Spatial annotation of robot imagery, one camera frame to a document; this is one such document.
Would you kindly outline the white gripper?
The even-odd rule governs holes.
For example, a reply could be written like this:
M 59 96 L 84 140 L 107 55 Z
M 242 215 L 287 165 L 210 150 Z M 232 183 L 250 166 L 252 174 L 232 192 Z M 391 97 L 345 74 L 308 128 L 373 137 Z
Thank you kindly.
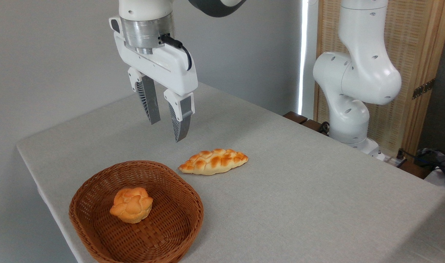
M 198 87 L 196 67 L 188 70 L 187 53 L 171 45 L 154 48 L 152 54 L 142 54 L 126 45 L 122 22 L 118 16 L 109 19 L 122 60 L 130 66 L 128 75 L 132 90 L 137 92 L 151 124 L 161 120 L 154 80 L 165 86 L 164 97 L 176 142 L 187 136 L 191 116 L 195 113 L 194 94 Z

